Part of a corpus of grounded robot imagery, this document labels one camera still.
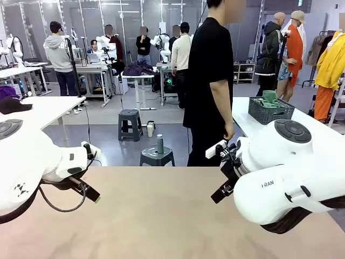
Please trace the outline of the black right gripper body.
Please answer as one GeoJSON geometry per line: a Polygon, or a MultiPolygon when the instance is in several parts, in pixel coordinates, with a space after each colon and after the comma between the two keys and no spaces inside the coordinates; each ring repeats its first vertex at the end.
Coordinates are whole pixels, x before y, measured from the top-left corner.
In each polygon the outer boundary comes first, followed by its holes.
{"type": "Polygon", "coordinates": [[[239,159],[223,160],[220,164],[221,172],[227,177],[226,185],[234,186],[240,178],[238,168],[241,166],[239,159]]]}

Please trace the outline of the person's right hand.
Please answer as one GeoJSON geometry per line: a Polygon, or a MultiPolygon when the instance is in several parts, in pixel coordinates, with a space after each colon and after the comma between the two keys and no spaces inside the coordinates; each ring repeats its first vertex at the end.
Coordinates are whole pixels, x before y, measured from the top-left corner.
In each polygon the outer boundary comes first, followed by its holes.
{"type": "Polygon", "coordinates": [[[235,131],[233,128],[233,123],[231,124],[226,124],[225,125],[225,133],[224,133],[224,140],[229,141],[233,138],[233,136],[235,135],[235,131]]]}

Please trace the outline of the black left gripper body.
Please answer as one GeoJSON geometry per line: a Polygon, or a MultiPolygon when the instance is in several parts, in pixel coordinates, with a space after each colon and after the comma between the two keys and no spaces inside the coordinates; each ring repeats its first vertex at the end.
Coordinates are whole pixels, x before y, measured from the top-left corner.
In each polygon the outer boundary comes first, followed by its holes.
{"type": "Polygon", "coordinates": [[[85,192],[87,191],[87,184],[82,180],[74,177],[68,177],[58,182],[58,189],[68,190],[72,189],[75,192],[85,192]]]}

